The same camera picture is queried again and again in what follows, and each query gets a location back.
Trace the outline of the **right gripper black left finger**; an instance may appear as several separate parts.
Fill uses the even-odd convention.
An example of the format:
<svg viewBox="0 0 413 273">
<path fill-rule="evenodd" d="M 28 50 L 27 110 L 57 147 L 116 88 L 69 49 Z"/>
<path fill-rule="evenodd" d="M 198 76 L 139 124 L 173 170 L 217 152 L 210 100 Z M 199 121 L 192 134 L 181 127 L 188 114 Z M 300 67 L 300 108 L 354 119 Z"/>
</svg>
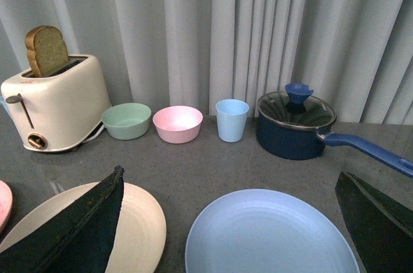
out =
<svg viewBox="0 0 413 273">
<path fill-rule="evenodd" d="M 1 253 L 1 272 L 105 272 L 124 194 L 114 172 Z"/>
</svg>

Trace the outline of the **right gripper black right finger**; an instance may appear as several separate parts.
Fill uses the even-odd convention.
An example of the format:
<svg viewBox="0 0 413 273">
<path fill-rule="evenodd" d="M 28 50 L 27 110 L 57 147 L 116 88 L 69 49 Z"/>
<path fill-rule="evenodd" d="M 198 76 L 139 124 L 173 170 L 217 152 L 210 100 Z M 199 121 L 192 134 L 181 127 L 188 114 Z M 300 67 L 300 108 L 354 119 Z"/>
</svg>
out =
<svg viewBox="0 0 413 273">
<path fill-rule="evenodd" d="M 336 197 L 367 272 L 412 272 L 412 211 L 349 172 Z"/>
</svg>

